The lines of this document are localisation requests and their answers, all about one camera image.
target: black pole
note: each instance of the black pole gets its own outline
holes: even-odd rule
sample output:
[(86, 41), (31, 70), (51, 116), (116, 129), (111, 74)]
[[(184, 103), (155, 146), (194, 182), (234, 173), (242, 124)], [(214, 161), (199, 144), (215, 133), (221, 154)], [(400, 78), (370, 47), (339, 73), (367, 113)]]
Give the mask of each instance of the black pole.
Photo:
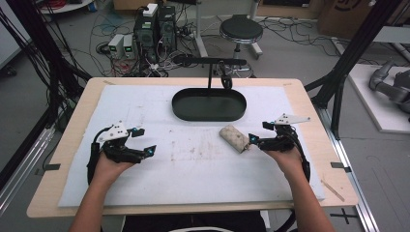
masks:
[(320, 108), (327, 108), (329, 100), (336, 95), (331, 125), (336, 139), (339, 139), (338, 122), (344, 81), (400, 3), (401, 0), (378, 0), (335, 67), (327, 75), (305, 86), (307, 91), (322, 86), (311, 99)]

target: person's right hand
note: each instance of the person's right hand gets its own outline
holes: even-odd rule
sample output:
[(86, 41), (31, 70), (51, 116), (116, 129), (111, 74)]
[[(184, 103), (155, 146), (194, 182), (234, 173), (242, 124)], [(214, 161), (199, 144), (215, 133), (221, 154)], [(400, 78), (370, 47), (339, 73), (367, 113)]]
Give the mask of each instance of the person's right hand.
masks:
[(298, 149), (294, 147), (292, 150), (285, 152), (278, 151), (264, 151), (270, 157), (272, 157), (277, 163), (280, 170), (284, 173), (286, 178), (289, 178), (291, 174), (304, 173), (302, 169), (302, 158)]

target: black tray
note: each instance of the black tray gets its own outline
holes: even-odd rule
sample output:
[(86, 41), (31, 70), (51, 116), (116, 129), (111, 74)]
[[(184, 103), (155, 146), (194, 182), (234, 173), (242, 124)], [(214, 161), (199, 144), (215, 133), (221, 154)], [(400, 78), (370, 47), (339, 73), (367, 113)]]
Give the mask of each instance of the black tray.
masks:
[(172, 98), (174, 114), (186, 121), (230, 122), (240, 119), (247, 100), (232, 89), (189, 88)]

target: stool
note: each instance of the stool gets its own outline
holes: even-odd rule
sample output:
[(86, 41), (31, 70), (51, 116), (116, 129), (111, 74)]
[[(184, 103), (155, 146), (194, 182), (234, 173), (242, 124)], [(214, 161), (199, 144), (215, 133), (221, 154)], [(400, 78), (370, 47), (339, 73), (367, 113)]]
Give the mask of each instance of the stool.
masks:
[(220, 25), (220, 35), (236, 43), (233, 58), (239, 58), (241, 44), (253, 44), (258, 42), (263, 35), (263, 28), (246, 14), (233, 15)]

